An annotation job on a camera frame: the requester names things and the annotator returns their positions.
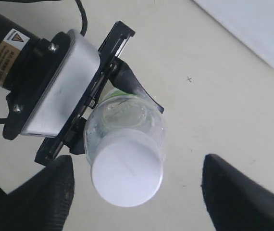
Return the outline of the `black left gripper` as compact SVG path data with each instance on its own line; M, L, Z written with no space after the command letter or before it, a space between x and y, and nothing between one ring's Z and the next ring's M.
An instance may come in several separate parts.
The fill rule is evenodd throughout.
M160 113L164 112L164 108L143 88L130 66L118 58L127 41L134 35L134 30L121 21L113 25L101 46L96 48L100 56L96 74L60 133L53 138L41 136L44 141L37 151L36 163L48 165L57 157L63 146L67 146L71 154L85 154L84 130L87 120L83 118L83 114L87 108L94 108L98 104L108 78L115 88L140 96L153 104ZM22 135L26 121L54 77L69 47L70 38L67 32L60 32L51 41L41 39L32 49L30 58L7 96L9 114L2 132L5 139L14 140L18 135Z

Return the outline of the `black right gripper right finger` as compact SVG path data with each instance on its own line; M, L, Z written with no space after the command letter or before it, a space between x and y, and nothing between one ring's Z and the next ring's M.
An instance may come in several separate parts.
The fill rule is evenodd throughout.
M201 189L217 231L274 231L274 193L216 154L204 158Z

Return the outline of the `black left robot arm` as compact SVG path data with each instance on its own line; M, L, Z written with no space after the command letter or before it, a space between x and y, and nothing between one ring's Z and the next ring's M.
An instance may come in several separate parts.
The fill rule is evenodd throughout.
M59 32L52 40L39 38L0 14L0 87L9 113L0 118L2 135L44 138L35 162L48 165L63 146L85 152L83 113L95 108L107 81L126 93L151 100L120 54L134 30L117 21L96 49L85 39L87 16L80 1L80 31Z

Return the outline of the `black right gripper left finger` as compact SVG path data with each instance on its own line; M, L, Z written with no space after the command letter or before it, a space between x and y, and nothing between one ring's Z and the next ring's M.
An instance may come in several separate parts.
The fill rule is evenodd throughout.
M61 155L12 192L0 187L0 231L61 231L74 194L73 161Z

